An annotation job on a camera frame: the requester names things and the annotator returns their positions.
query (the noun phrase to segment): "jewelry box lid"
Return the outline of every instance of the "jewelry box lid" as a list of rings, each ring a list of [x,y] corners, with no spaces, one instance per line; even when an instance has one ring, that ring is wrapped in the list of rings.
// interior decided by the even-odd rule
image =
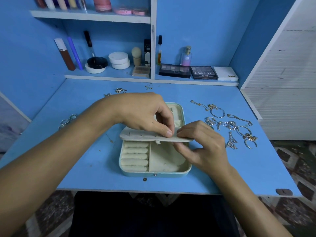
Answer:
[[[174,134],[171,138],[164,137],[153,131],[140,131],[125,127],[119,135],[125,141],[161,141],[161,142],[190,142],[193,139],[177,137],[177,130],[175,128]]]

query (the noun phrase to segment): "hand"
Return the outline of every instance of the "hand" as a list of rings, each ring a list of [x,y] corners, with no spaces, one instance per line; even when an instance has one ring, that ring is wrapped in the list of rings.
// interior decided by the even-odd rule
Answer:
[[[165,137],[174,134],[173,114],[162,97],[153,92],[110,95],[90,108],[101,122],[111,114],[113,124],[123,123],[130,128],[154,131]]]
[[[195,139],[203,146],[203,148],[190,150],[183,143],[175,142],[173,144],[174,148],[188,162],[212,178],[229,172],[231,166],[227,159],[225,139],[207,124],[203,121],[195,121],[181,127],[177,133],[178,137]]]

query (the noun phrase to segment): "dark pants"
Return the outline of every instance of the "dark pants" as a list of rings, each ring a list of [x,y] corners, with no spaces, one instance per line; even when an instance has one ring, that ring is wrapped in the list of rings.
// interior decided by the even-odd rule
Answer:
[[[222,196],[181,195],[154,208],[128,193],[79,191],[69,236],[239,237],[235,217]]]

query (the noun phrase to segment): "blue table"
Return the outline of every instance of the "blue table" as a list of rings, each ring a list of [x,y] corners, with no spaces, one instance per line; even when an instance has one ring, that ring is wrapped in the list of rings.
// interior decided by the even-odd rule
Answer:
[[[275,189],[278,188],[290,189],[294,196],[301,195],[239,89],[229,86],[66,79],[21,137],[3,156],[0,167],[56,132],[62,119],[68,118],[73,113],[80,114],[93,102],[103,98],[104,94],[110,92],[114,94],[115,88],[118,87],[127,89],[127,92],[154,91],[162,95],[166,102],[181,104],[186,123],[204,120],[211,116],[209,111],[192,104],[190,102],[192,99],[203,104],[215,104],[224,109],[226,114],[250,120],[253,126],[249,128],[253,135],[259,138],[258,147],[248,149],[243,143],[242,136],[233,131],[233,136],[239,143],[236,144],[237,150],[227,148],[229,162],[256,195],[277,196]],[[238,125],[246,124],[227,117],[221,120],[234,120]],[[119,134],[123,128],[123,125],[117,124],[102,135],[70,170],[58,189],[219,194],[212,180],[195,167],[192,167],[190,173],[182,178],[152,177],[144,182],[143,178],[124,176],[118,165],[122,145]],[[227,128],[221,126],[219,133],[225,137],[226,141],[228,132]],[[191,147],[200,147],[200,145],[194,141]]]

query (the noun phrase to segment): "floor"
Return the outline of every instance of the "floor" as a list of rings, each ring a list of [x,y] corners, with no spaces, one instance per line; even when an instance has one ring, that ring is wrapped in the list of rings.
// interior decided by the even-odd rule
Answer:
[[[10,105],[0,98],[0,159],[28,126]],[[300,198],[259,197],[273,215],[297,237],[316,236],[316,143],[303,141],[271,141],[294,182]],[[66,237],[74,211],[75,192],[55,191],[14,237]],[[131,194],[149,205],[168,206],[179,195]],[[240,228],[241,237],[245,237]]]

